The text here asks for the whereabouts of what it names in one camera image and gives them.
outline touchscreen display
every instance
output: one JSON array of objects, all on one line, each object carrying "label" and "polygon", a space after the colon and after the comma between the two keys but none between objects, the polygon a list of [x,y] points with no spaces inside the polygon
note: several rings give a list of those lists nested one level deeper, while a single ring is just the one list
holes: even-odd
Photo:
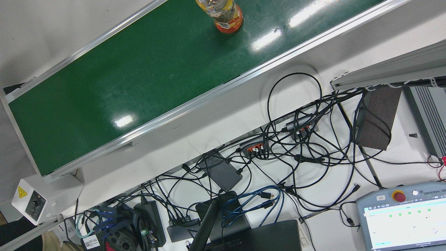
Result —
[{"label": "touchscreen display", "polygon": [[364,209],[372,250],[446,244],[446,196]]}]

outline control box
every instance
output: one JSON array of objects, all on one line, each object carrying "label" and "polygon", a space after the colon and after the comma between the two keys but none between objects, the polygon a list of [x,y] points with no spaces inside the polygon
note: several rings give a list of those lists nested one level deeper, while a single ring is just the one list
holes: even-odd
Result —
[{"label": "control box", "polygon": [[446,250],[446,183],[369,193],[356,201],[367,251]]},{"label": "control box", "polygon": [[12,205],[38,225],[74,206],[82,186],[72,175],[47,184],[42,176],[35,174],[20,180]]}]

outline barcode sticker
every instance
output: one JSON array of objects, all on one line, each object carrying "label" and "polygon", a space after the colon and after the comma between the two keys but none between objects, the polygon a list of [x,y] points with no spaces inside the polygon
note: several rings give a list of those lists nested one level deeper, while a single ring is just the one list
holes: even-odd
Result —
[{"label": "barcode sticker", "polygon": [[88,236],[86,238],[82,239],[84,241],[85,247],[87,249],[92,249],[94,247],[99,247],[101,244],[99,244],[98,238],[96,237],[96,235],[91,235]]}]

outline metal frame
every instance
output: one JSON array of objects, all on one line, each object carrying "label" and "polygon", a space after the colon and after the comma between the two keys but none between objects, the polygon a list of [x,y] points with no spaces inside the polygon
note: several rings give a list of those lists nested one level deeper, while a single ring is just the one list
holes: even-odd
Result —
[{"label": "metal frame", "polygon": [[336,90],[391,84],[446,75],[446,40],[333,79]]},{"label": "metal frame", "polygon": [[[191,111],[199,108],[200,106],[208,103],[215,97],[223,95],[223,94],[233,90],[234,88],[238,87],[242,83],[244,83],[244,82],[246,82],[246,81],[248,81],[248,80],[280,65],[280,64],[283,64],[283,63],[291,60],[292,58],[298,56],[299,54],[302,54],[302,53],[322,44],[325,41],[328,41],[334,37],[337,37],[339,35],[342,35],[342,34],[348,32],[354,28],[357,28],[357,27],[409,2],[409,1],[410,0],[387,0],[383,3],[380,3],[374,7],[352,17],[351,19],[317,35],[316,37],[314,37],[310,40],[307,40],[306,42],[282,53],[281,55],[274,57],[273,59],[241,74],[239,77],[225,83],[224,85],[223,84],[219,85],[219,86],[213,88],[212,90],[209,90],[206,93],[178,106],[177,108],[172,109],[169,112],[164,113],[163,115],[141,125],[140,127],[134,129],[133,131],[128,132],[128,133],[122,135],[121,137],[116,138],[115,140],[91,151],[90,153],[67,163],[66,165],[60,167],[59,169],[55,170],[51,174],[46,175],[44,177],[44,179],[46,182],[51,182],[51,181],[57,179],[58,177],[65,175],[65,174],[85,165],[86,163],[91,162],[92,160],[97,159],[98,157],[103,156],[103,155],[131,142],[132,140],[134,140],[138,137],[141,137],[142,135],[144,135],[152,130],[155,130],[156,128],[158,128],[160,126],[162,126],[162,125],[164,125],[178,117],[181,117],[181,116],[187,114],[188,112],[191,112]],[[112,35],[116,34],[119,31],[121,31],[122,29],[124,29],[125,27],[127,27],[128,25],[130,25],[131,23],[136,21],[137,19],[141,18],[143,15],[149,13],[151,10],[155,9],[157,6],[161,5],[164,2],[165,2],[165,0],[157,0],[157,1],[147,5],[146,7],[142,8],[140,11],[136,12],[134,15],[130,16],[129,19],[127,19],[123,23],[119,24],[115,28],[111,29],[110,31],[104,33],[99,38],[95,39],[94,41],[92,41],[91,43],[89,43],[88,45],[83,47],[82,49],[78,50],[73,55],[71,55],[67,59],[63,60],[55,67],[51,68],[50,70],[48,70],[41,76],[31,80],[28,84],[26,84],[23,88],[19,89],[17,92],[10,93],[9,95],[11,95],[11,96],[9,98],[7,98],[8,103],[12,102],[14,99],[18,98],[20,95],[22,95],[23,93],[25,93],[32,87],[41,83],[42,81],[44,81],[45,79],[50,77],[52,74],[59,71],[64,66],[68,65],[70,62],[79,58],[80,56],[82,56],[83,54],[85,54],[86,52],[88,52],[89,50],[91,50],[92,48],[94,48],[95,46],[100,44],[101,42],[105,41],[107,38],[111,37]]]},{"label": "metal frame", "polygon": [[59,225],[62,221],[63,217],[61,214],[59,214],[52,220],[49,220],[47,222],[42,223],[41,225],[38,225],[36,228],[28,231],[26,234],[23,234],[13,239],[12,241],[6,243],[5,245],[1,246],[0,251],[16,250],[17,248],[27,244],[37,236],[42,235],[48,230],[52,229],[53,227]]}]

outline orange usb port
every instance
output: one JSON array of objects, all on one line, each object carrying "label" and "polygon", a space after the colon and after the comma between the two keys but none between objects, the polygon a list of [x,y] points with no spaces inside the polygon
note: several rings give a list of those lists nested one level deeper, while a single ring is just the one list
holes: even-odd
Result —
[{"label": "orange usb port", "polygon": [[253,147],[250,147],[250,148],[248,148],[248,149],[246,149],[248,152],[254,152],[254,148],[257,148],[257,149],[259,149],[259,150],[261,150],[262,148],[263,148],[263,143],[260,143],[260,144],[258,144],[258,145],[255,145],[255,146],[253,146]]}]

